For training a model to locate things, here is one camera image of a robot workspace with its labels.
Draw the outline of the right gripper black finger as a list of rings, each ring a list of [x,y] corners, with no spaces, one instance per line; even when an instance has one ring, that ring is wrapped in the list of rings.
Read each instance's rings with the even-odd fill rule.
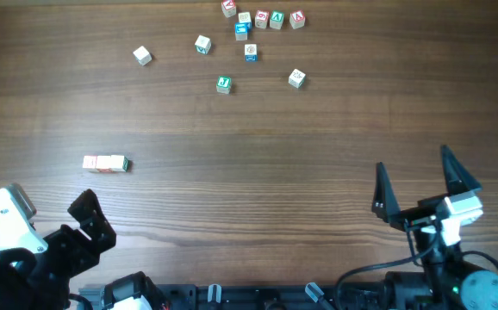
[[[482,185],[458,161],[448,145],[442,145],[440,152],[448,195],[482,190]]]
[[[376,164],[376,186],[371,203],[371,211],[386,223],[394,223],[401,212],[389,174],[383,162]]]

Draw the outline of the wooden block red side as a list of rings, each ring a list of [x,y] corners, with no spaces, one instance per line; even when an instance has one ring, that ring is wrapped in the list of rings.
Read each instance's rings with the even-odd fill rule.
[[[82,168],[88,172],[97,172],[97,156],[85,155],[83,158]]]

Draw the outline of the wooden block faint picture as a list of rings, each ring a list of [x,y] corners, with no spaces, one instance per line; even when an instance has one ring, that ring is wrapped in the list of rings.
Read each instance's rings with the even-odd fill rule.
[[[109,168],[113,172],[127,172],[129,160],[124,155],[111,155],[109,157]]]

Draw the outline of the wooden block circle picture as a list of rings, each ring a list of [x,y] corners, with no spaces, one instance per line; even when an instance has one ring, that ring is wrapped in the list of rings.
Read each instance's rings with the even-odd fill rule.
[[[232,88],[232,79],[228,76],[219,76],[216,82],[216,90],[222,94],[229,94]]]

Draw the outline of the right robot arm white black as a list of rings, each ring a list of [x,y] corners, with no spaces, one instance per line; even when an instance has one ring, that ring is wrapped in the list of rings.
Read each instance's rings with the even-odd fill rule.
[[[446,192],[418,201],[402,210],[383,163],[376,166],[372,212],[406,234],[411,255],[399,264],[412,263],[418,272],[388,273],[375,287],[381,309],[498,309],[498,261],[488,254],[494,270],[466,261],[460,231],[478,220],[483,205],[477,193],[482,185],[457,160],[449,146],[441,146]]]

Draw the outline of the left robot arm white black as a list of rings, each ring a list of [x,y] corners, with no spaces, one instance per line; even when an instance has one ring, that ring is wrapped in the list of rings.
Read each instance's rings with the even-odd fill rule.
[[[170,302],[142,272],[89,296],[74,294],[70,280],[97,266],[116,244],[96,194],[87,189],[68,208],[80,227],[45,237],[32,222],[33,203],[16,183],[0,189],[0,309],[167,309]]]

